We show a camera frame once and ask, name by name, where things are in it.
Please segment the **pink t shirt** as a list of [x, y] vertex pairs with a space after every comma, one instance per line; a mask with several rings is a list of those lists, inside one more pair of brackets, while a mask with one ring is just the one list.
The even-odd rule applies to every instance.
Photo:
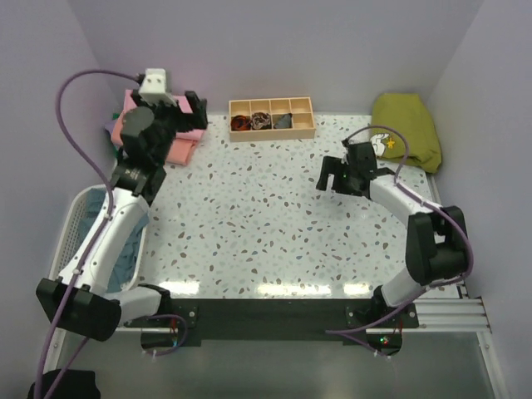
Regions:
[[[131, 89], [126, 90], [126, 92], [125, 92], [125, 99], [124, 99], [124, 105], [123, 105], [123, 111], [124, 112], [130, 111], [130, 110], [136, 108], [136, 103], [134, 102], [134, 100], [133, 100], [133, 98], [131, 96], [132, 92], [133, 91]], [[174, 96], [174, 99], [178, 103], [180, 109], [185, 114], [192, 114], [193, 113], [192, 108], [191, 108], [191, 106], [190, 106], [190, 104], [187, 101], [185, 96]]]

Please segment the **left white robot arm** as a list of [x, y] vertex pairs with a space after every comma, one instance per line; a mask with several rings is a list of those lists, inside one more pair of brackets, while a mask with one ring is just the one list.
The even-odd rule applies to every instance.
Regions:
[[170, 321], [168, 290], [142, 283], [110, 293], [108, 283], [126, 241], [162, 186], [176, 135], [208, 125], [207, 101], [194, 91], [184, 94], [190, 111], [183, 111], [180, 101], [148, 102], [137, 90], [131, 97], [135, 107], [122, 117], [122, 145], [101, 211], [70, 263], [57, 278], [42, 279], [36, 291], [54, 326], [99, 342], [131, 320], [145, 318], [154, 326]]

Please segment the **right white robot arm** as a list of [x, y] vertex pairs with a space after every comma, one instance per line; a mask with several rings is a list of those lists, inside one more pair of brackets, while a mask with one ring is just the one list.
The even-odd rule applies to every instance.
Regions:
[[473, 253], [465, 217], [456, 206], [444, 207], [402, 184], [397, 172], [379, 168], [368, 143], [343, 142], [343, 158], [325, 156], [316, 188], [364, 197], [390, 211], [406, 227], [405, 266], [388, 283], [375, 288], [367, 316], [382, 327], [400, 316], [400, 308], [429, 288], [463, 279], [472, 269]]

